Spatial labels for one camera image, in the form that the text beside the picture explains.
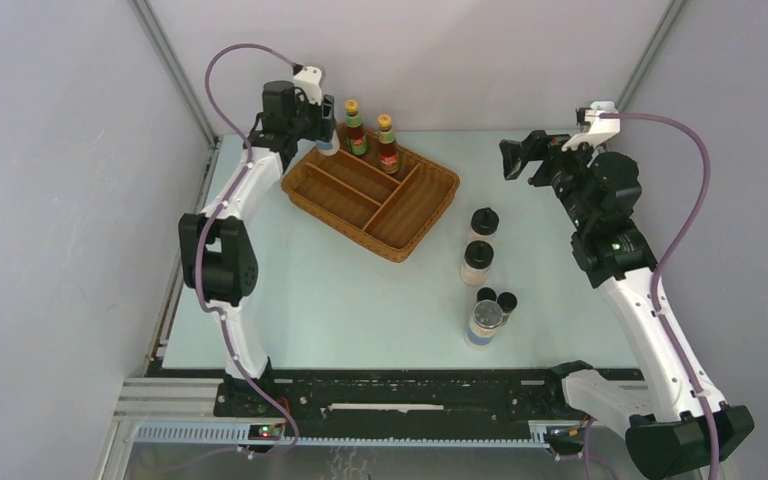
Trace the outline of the clear-lid white spice jar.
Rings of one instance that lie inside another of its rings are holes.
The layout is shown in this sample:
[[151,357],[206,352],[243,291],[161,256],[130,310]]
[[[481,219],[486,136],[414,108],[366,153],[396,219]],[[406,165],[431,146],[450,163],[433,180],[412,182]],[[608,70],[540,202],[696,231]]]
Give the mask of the clear-lid white spice jar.
[[337,131],[333,130],[328,140],[317,140],[315,146],[324,156],[330,157],[336,155],[340,151],[340,141]]

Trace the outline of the red sauce bottle yellow cap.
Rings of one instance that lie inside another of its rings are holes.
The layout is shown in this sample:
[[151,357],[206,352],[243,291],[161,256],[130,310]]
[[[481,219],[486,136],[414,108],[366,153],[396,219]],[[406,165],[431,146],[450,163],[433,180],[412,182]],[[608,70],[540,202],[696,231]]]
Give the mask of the red sauce bottle yellow cap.
[[359,102],[356,99],[350,98],[345,101],[344,107],[349,149],[353,155],[363,156],[368,150],[368,143],[363,127],[363,119],[360,114]]

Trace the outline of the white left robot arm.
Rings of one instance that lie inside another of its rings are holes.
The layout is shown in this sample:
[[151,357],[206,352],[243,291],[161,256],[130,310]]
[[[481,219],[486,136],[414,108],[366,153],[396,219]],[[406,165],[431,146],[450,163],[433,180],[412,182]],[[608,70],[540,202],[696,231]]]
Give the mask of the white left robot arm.
[[333,96],[324,93],[319,80],[266,83],[262,110],[243,138],[242,157],[231,178],[200,212],[185,214],[178,223],[184,282],[219,325],[227,374],[249,379],[237,402],[257,417],[272,411],[276,390],[258,379],[269,359],[247,308],[259,276],[247,225],[302,140],[323,145],[329,155],[337,151]]

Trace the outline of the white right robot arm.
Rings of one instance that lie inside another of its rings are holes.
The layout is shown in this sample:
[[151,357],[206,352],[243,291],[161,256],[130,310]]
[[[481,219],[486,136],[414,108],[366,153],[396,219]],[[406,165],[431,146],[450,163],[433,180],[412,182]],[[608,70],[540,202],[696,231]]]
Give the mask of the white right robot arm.
[[506,179],[536,163],[530,184],[550,188],[560,201],[574,227],[576,263],[616,315],[648,388],[635,395],[582,361],[567,362],[552,369],[543,408],[556,418],[577,411],[603,423],[649,479],[702,468],[716,477],[754,421],[706,376],[670,311],[660,263],[632,219],[642,192],[637,163],[542,130],[499,148]]

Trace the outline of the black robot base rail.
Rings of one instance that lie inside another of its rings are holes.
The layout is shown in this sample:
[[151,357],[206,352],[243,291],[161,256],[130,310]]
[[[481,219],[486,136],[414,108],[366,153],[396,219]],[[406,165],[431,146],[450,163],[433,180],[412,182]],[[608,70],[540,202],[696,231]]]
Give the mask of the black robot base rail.
[[225,375],[217,417],[291,416],[290,435],[322,440],[526,440],[531,425],[585,415],[547,368],[286,370]]

